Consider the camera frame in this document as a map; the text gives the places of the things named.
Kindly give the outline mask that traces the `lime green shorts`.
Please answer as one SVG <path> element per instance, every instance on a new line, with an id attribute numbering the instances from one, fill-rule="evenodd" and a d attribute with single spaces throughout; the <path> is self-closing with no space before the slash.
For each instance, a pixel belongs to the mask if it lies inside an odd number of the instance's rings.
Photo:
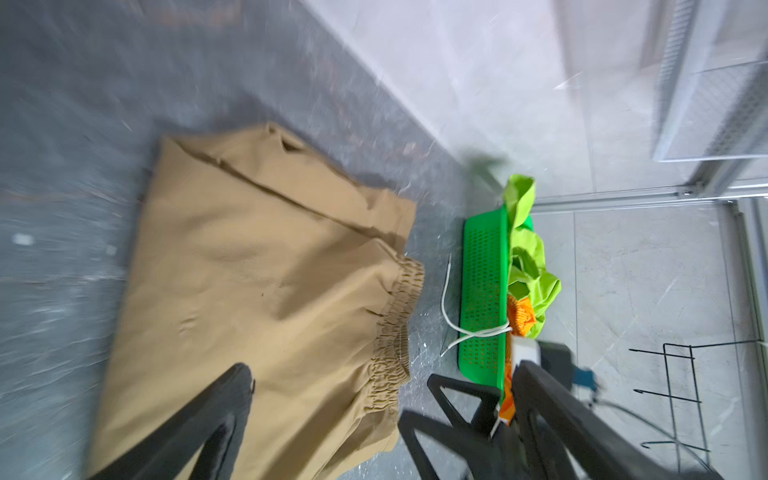
<path id="1" fill-rule="evenodd" d="M 509 267 L 507 293 L 518 300 L 529 298 L 536 324 L 526 338 L 541 333 L 546 312 L 562 290 L 561 280 L 548 271 L 546 249 L 534 231 L 531 212 L 536 199 L 536 180 L 525 175 L 509 177 L 503 191 L 508 224 Z"/>

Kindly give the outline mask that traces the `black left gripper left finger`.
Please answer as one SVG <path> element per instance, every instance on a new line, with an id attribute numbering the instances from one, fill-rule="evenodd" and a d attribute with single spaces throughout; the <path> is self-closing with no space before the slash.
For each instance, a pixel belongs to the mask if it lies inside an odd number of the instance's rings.
<path id="1" fill-rule="evenodd" d="M 174 479 L 194 460 L 191 479 L 229 479 L 248 422 L 254 380 L 236 363 L 94 479 Z"/>

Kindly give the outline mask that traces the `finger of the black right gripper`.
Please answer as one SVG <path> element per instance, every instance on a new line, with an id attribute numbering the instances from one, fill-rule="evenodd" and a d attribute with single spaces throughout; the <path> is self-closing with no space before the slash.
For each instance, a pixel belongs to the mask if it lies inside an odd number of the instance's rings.
<path id="1" fill-rule="evenodd" d="M 501 391 L 498 388 L 438 374 L 432 374 L 428 378 L 427 387 L 454 428 L 468 429 L 481 435 L 492 433 L 498 420 L 497 407 L 501 401 Z M 476 402 L 469 419 L 455 404 L 455 400 L 464 397 Z"/>
<path id="2" fill-rule="evenodd" d="M 463 459 L 475 479 L 508 478 L 501 450 L 471 428 L 455 428 L 417 412 L 404 411 L 398 429 L 422 479 L 439 479 L 439 475 L 420 444 L 418 433 Z"/>

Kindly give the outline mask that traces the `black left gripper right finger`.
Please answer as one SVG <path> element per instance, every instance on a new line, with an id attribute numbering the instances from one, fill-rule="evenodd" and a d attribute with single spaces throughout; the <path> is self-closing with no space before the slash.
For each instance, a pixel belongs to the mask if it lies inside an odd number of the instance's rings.
<path id="1" fill-rule="evenodd" d="M 512 382 L 516 419 L 533 479 L 719 479 L 708 466 L 676 472 L 640 453 L 539 365 L 522 362 Z"/>

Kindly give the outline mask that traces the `tan khaki shorts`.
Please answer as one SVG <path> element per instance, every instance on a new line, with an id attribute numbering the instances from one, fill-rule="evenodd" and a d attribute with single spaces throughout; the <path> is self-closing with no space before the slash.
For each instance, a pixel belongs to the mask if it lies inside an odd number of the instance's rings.
<path id="1" fill-rule="evenodd" d="M 416 204 L 278 125 L 161 143 L 92 435 L 96 473 L 224 371 L 255 382 L 237 479 L 334 479 L 398 441 Z"/>

